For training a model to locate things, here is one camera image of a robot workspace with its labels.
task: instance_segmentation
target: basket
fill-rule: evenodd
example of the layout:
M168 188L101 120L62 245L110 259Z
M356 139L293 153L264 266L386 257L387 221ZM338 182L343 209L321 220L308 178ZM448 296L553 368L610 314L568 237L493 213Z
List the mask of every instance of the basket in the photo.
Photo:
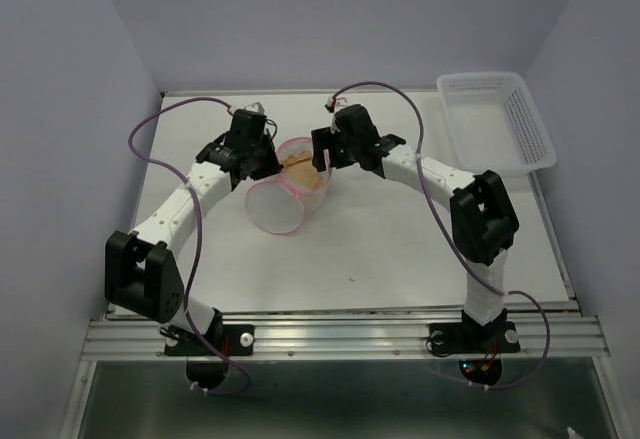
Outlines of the basket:
M438 78L438 91L464 169L513 176L555 164L553 144L518 74L449 74Z

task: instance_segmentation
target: screw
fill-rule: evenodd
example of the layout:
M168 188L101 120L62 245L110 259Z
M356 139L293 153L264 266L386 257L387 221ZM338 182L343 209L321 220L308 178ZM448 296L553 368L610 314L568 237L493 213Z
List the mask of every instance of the screw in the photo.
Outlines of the screw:
M253 344L253 336L251 334L245 332L240 336L240 345L242 347L249 347L251 344Z
M516 344L518 342L518 333L513 329L509 329L504 333L504 338L509 344Z

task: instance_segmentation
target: white table surface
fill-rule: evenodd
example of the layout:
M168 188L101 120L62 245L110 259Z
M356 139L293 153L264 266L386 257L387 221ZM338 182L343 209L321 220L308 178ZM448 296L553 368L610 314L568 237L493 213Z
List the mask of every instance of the white table surface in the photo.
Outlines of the white table surface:
M435 92L409 94L424 115L423 154L457 166ZM260 101L279 125L276 147L309 136L331 122L327 94L219 96L237 106ZM411 145L417 123L409 106L386 92L348 94L367 107L381 135L394 133ZM167 97L163 107L185 97ZM161 116L152 155L188 171L195 155L229 128L230 117L213 103L189 104ZM520 220L505 266L505 288L523 289L541 302L568 299L549 238L526 177L505 180ZM169 172L150 166L136 223L178 185ZM256 228L244 211L251 181L219 203L205 219L204 251L194 297L225 312L458 306L465 300L465 272L448 249L424 197L357 166L334 171L324 204L294 235ZM440 208L445 223L450 219ZM195 234L178 259L186 280ZM519 303L522 298L508 301ZM126 314L118 309L116 314Z

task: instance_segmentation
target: clear plastic cup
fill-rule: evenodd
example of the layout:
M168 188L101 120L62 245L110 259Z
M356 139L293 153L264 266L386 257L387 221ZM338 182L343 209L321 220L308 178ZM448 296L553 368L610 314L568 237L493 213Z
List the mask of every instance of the clear plastic cup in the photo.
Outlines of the clear plastic cup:
M331 169L311 171L304 160L313 157L311 138L297 137L276 151L285 169L252 186L245 197L245 209L251 222L271 234L295 232L327 193Z

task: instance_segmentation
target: light purple wall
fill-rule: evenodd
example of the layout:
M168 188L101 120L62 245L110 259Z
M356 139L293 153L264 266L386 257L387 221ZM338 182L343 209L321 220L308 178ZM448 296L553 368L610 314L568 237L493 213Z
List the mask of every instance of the light purple wall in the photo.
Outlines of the light purple wall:
M162 90L524 73L568 0L113 0Z
M558 164L541 182L640 429L640 0L571 0L526 80Z
M110 0L0 0L0 24L0 437L53 438L159 96Z

